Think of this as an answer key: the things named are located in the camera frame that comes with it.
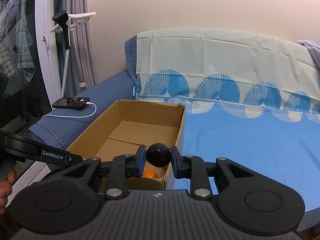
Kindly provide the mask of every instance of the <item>white door frame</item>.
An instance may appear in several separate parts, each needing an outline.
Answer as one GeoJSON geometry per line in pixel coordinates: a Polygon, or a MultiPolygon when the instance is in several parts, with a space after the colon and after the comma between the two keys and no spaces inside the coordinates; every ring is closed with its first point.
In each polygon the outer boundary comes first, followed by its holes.
{"type": "Polygon", "coordinates": [[[40,67],[47,95],[52,105],[61,97],[61,83],[55,33],[53,0],[35,0],[36,40],[40,67]]]}
{"type": "Polygon", "coordinates": [[[14,197],[25,187],[30,186],[34,182],[41,181],[45,175],[50,172],[48,166],[45,163],[34,162],[29,169],[22,174],[22,176],[13,184],[12,194],[8,197],[8,203],[6,207],[10,205],[14,197]]]}

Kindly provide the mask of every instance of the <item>white hanger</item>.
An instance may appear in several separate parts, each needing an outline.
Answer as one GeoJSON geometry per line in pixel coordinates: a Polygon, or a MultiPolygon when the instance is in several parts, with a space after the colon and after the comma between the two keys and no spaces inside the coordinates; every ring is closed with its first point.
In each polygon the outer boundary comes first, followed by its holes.
{"type": "MultiPolygon", "coordinates": [[[[90,12],[90,13],[79,13],[79,14],[68,14],[69,20],[67,22],[67,25],[70,24],[71,20],[76,20],[75,23],[69,25],[70,31],[74,31],[76,26],[79,26],[81,24],[87,23],[92,16],[95,16],[97,13],[95,12],[90,12]]],[[[62,28],[59,26],[59,24],[55,25],[53,29],[50,31],[50,33],[55,32],[55,33],[61,33],[62,28]]]]}

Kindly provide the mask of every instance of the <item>metal screw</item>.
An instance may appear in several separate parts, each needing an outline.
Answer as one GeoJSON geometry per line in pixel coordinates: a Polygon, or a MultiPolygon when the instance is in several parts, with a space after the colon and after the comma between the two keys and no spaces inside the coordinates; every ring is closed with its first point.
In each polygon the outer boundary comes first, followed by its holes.
{"type": "Polygon", "coordinates": [[[122,194],[122,190],[119,188],[110,188],[107,190],[107,195],[110,197],[118,197],[122,194]]]}
{"type": "Polygon", "coordinates": [[[210,195],[210,191],[205,188],[199,188],[195,191],[195,194],[199,197],[207,197],[210,195]]]}

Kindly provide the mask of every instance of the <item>beige wall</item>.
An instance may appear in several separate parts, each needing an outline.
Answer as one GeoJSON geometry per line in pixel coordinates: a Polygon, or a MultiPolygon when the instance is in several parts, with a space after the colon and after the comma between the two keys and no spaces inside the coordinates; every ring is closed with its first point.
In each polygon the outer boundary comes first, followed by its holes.
{"type": "Polygon", "coordinates": [[[99,81],[124,70],[124,43],[147,30],[214,27],[320,40],[320,0],[88,0],[99,81]]]}

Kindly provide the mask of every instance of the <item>orange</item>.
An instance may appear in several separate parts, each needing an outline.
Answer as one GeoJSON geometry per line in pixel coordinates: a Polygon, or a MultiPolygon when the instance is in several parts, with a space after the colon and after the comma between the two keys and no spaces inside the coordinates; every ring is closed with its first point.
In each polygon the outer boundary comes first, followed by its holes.
{"type": "Polygon", "coordinates": [[[146,170],[143,174],[143,177],[148,177],[148,178],[157,178],[157,174],[153,170],[146,170]]]}

